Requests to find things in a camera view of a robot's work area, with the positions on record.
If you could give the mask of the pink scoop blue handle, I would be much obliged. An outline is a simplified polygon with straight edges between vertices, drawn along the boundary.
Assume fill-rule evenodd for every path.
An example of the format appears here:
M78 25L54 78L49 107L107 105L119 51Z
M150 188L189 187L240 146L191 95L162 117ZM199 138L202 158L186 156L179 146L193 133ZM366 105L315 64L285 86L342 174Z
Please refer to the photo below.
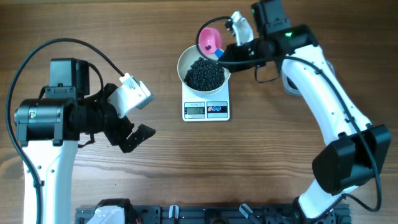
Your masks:
M199 47L205 55L215 54L217 58L223 55L222 38L218 29L212 27L204 28L199 35Z

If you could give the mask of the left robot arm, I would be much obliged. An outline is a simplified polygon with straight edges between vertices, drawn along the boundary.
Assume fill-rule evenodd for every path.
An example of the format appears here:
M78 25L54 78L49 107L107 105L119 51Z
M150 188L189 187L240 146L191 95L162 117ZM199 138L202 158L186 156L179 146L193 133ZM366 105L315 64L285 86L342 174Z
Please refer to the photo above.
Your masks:
M24 100L14 114L16 139L33 166L24 170L39 178L38 184L25 178L24 223L34 223L37 214L41 223L71 222L72 171L82 133L104 133L123 153L155 134L127 118L132 109L141 110L154 99L145 84L125 73L121 86L102 83L99 92L90 95L93 68L85 60L52 59L49 85L39 98Z

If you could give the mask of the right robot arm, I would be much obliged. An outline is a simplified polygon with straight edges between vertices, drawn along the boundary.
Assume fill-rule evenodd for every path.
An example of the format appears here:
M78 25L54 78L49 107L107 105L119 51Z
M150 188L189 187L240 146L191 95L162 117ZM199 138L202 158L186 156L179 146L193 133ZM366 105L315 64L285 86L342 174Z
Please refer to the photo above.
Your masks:
M298 208L303 220L316 222L369 180L381 186L391 134L372 125L350 100L308 26L291 26L280 1L259 1L251 9L254 27L240 12L226 18L236 43L221 59L232 72L274 62L313 113L325 148L312 162L315 178Z

